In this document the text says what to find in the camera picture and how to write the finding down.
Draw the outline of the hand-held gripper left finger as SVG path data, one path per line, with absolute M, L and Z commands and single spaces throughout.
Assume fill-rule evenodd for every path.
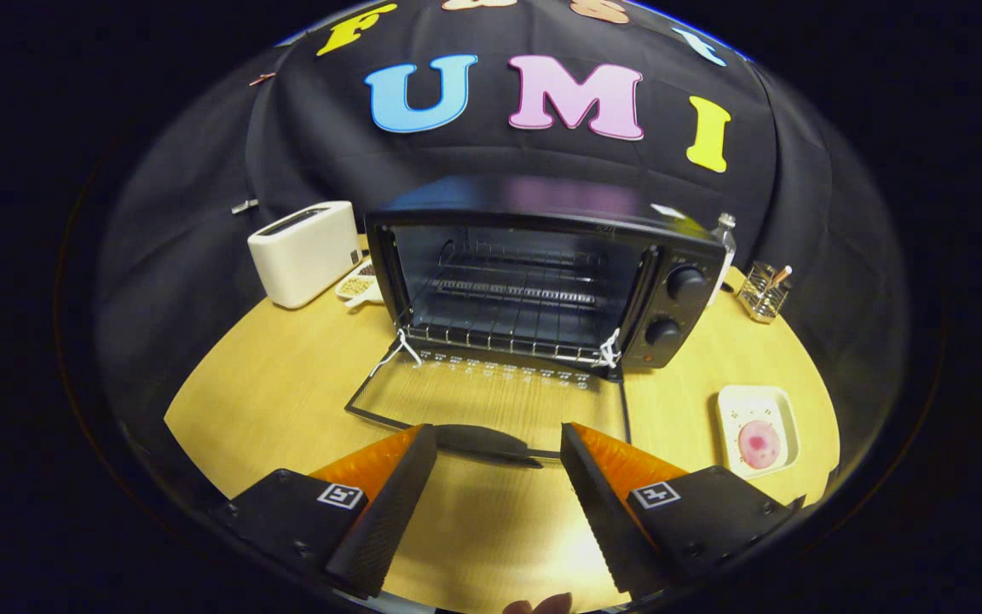
M 433 426 L 401 429 L 314 472 L 277 469 L 216 520 L 301 579 L 378 597 L 436 457 Z

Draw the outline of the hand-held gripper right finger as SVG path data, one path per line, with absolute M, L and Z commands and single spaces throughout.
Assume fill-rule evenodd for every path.
M 723 466 L 681 469 L 576 422 L 561 462 L 613 583 L 634 598 L 725 574 L 794 509 Z

